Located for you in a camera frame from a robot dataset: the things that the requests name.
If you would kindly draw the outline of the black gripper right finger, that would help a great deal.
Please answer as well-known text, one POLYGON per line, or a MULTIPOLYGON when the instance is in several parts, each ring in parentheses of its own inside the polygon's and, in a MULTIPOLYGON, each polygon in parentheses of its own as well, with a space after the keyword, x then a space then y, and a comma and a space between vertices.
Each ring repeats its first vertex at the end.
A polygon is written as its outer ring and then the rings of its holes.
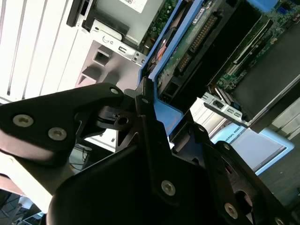
POLYGON ((221 225, 294 225, 280 201, 256 176, 231 144, 213 143, 197 123, 172 132, 174 152, 196 161, 207 173, 221 225))

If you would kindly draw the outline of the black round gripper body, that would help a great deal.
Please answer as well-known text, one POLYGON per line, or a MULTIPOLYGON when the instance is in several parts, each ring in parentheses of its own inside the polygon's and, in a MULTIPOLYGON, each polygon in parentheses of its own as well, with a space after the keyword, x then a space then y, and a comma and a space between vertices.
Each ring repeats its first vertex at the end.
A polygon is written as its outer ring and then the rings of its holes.
POLYGON ((169 174, 150 179, 146 151, 122 150, 65 181, 54 194, 49 225, 223 225, 208 176, 170 156, 169 174))

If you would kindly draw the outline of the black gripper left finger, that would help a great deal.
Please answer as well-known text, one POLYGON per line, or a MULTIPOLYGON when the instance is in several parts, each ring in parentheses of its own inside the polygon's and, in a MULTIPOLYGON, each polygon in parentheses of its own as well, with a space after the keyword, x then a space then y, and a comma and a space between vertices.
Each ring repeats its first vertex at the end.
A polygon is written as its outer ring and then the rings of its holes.
POLYGON ((75 144, 113 129, 113 154, 132 146, 145 150, 150 179, 157 182, 160 171, 171 172, 162 164, 172 154, 155 113, 152 86, 148 80, 130 96, 115 85, 98 83, 2 105, 1 172, 36 204, 50 205, 59 187, 73 177, 67 162, 75 144))

